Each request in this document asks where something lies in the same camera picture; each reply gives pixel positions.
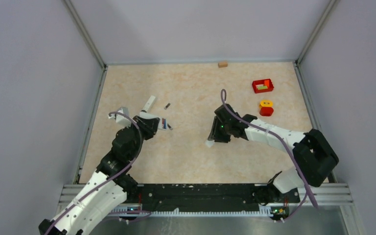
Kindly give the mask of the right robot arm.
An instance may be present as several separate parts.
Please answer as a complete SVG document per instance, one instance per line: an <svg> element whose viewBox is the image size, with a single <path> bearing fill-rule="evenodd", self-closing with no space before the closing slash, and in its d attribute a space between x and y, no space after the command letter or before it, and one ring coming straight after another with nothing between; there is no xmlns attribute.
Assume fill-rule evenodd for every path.
<svg viewBox="0 0 376 235"><path fill-rule="evenodd" d="M292 189L319 187L339 163L333 148L317 129L292 131L253 115L240 117L229 104L221 105L214 113L208 145L229 143L234 137L267 144L290 156L293 168L280 172L269 182L267 194L274 202L280 202Z"/></svg>

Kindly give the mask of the long white remote control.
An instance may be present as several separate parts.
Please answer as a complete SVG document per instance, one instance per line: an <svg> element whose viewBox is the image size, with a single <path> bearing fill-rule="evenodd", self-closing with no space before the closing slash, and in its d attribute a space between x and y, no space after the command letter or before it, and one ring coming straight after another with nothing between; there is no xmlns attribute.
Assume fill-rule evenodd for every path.
<svg viewBox="0 0 376 235"><path fill-rule="evenodd" d="M151 108L153 107L155 101L156 101L156 97L154 95L151 95L150 98L145 103L145 105L144 105L144 107L142 108L141 111L148 113L151 110Z"/></svg>

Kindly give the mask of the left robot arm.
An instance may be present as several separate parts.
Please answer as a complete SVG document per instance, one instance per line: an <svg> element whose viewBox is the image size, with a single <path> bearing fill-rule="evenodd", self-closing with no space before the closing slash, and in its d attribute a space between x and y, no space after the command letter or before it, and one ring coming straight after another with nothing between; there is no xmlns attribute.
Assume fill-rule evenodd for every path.
<svg viewBox="0 0 376 235"><path fill-rule="evenodd" d="M153 138L159 129L165 129L166 120L146 112L130 118L123 111L113 111L108 117L123 125L116 133L111 150L66 208L53 219L40 223L40 234L88 235L112 209L137 197L138 183L128 171L139 156L143 142Z"/></svg>

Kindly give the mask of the white battery cover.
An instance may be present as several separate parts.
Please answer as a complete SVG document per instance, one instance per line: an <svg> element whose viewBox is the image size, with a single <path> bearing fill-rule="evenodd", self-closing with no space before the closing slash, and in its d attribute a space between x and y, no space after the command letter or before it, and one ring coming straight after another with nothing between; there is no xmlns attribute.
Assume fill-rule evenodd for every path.
<svg viewBox="0 0 376 235"><path fill-rule="evenodd" d="M214 140L212 140L212 141L210 141L210 140L205 141L205 145L208 148L211 148L214 144L215 144Z"/></svg>

